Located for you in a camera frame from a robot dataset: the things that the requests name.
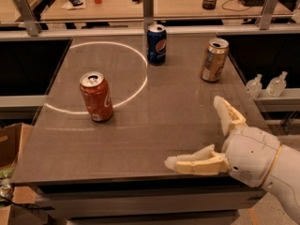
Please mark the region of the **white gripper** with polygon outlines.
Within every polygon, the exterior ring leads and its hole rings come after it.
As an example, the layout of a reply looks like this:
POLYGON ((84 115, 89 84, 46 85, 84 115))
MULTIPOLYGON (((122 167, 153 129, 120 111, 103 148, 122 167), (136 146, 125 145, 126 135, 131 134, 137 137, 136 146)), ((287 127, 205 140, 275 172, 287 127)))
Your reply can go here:
POLYGON ((257 127, 246 127, 247 119, 224 97, 215 96, 214 108, 224 136, 222 151, 210 144, 189 155, 167 157, 165 166, 177 173, 193 175, 229 175, 257 188, 263 184, 280 147, 279 139, 257 127))

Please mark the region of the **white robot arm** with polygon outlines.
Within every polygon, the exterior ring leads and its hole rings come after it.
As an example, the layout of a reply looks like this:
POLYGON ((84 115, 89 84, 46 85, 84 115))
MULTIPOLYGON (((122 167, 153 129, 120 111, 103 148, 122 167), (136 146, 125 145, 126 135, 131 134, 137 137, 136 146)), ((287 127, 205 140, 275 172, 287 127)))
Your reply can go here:
POLYGON ((226 99, 216 96, 214 107, 226 140, 218 153, 210 144, 191 154, 167 157, 165 166, 177 173, 230 177, 251 188, 273 194, 286 214, 300 224, 300 152, 257 127, 226 99))

